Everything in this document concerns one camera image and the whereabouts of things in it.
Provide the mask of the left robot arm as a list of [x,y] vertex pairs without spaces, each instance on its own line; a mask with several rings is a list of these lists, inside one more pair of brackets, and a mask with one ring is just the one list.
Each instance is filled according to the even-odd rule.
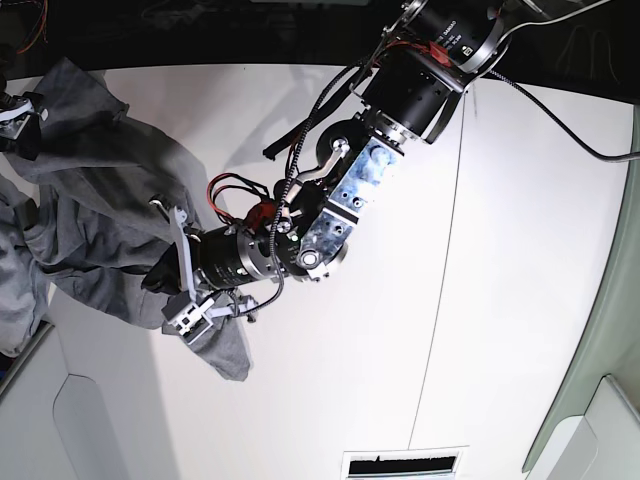
[[402,144],[439,137],[469,85],[497,60],[506,30],[494,2],[405,3],[376,49],[341,71],[308,117],[265,150],[269,158],[287,153],[281,180],[267,187],[229,172],[208,183],[210,205],[228,190],[254,196],[244,217],[217,208],[222,227],[202,232],[184,210],[162,205],[174,242],[143,285],[168,295],[167,323],[193,336],[258,311],[242,285],[327,278]]

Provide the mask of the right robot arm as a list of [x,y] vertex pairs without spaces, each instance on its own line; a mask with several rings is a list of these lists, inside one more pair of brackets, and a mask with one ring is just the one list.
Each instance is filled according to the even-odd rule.
[[1,2],[1,150],[20,143],[35,144],[40,136],[40,121],[47,116],[43,96],[27,91],[8,91],[7,73],[20,55],[28,53],[44,38],[48,1]]

